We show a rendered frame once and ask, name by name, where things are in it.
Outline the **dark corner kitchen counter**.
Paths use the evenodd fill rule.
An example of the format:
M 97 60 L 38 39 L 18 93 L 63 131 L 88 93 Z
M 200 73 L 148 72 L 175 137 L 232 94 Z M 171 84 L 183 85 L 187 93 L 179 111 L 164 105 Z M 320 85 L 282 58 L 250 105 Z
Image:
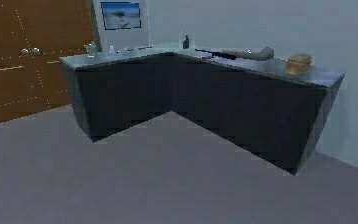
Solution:
M 296 174 L 345 75 L 315 66 L 288 75 L 285 66 L 276 58 L 209 58 L 174 44 L 61 60 L 76 121 L 92 141 L 174 112 Z

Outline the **pale glass cup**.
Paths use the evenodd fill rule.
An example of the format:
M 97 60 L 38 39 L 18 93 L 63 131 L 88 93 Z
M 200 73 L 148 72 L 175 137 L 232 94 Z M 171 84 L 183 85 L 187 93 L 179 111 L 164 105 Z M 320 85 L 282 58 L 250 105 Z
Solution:
M 96 56 L 96 53 L 97 53 L 96 44 L 95 44 L 94 42 L 89 43 L 89 44 L 86 46 L 86 51 L 87 51 L 89 57 L 95 57 L 95 56 Z

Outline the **tan bread loaf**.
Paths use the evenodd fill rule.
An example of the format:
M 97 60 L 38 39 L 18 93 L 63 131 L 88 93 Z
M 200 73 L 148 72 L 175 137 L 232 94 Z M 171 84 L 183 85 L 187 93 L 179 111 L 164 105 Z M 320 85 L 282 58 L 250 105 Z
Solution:
M 294 54 L 286 60 L 284 72 L 290 75 L 299 75 L 306 72 L 312 63 L 312 56 L 309 54 Z

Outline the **brown wooden room door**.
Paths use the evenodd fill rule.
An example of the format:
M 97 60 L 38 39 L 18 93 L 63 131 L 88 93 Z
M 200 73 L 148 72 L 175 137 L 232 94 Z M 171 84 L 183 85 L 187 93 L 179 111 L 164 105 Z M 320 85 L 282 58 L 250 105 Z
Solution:
M 91 40 L 88 0 L 0 0 L 0 123 L 68 105 L 60 58 Z

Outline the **silver round door knob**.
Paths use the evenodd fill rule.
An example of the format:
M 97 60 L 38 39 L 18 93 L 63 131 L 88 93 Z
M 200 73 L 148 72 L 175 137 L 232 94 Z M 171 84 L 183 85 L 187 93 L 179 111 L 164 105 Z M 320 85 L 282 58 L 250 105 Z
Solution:
M 23 48 L 20 50 L 21 56 L 40 55 L 40 54 L 41 54 L 41 51 L 39 48 L 32 48 L 32 49 Z

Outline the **blue framed wall picture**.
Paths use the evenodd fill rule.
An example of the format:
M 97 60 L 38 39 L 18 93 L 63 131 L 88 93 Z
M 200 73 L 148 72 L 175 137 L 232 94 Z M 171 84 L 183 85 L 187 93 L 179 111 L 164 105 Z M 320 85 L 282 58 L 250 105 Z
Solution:
M 127 30 L 141 27 L 139 3 L 101 2 L 100 6 L 106 30 Z

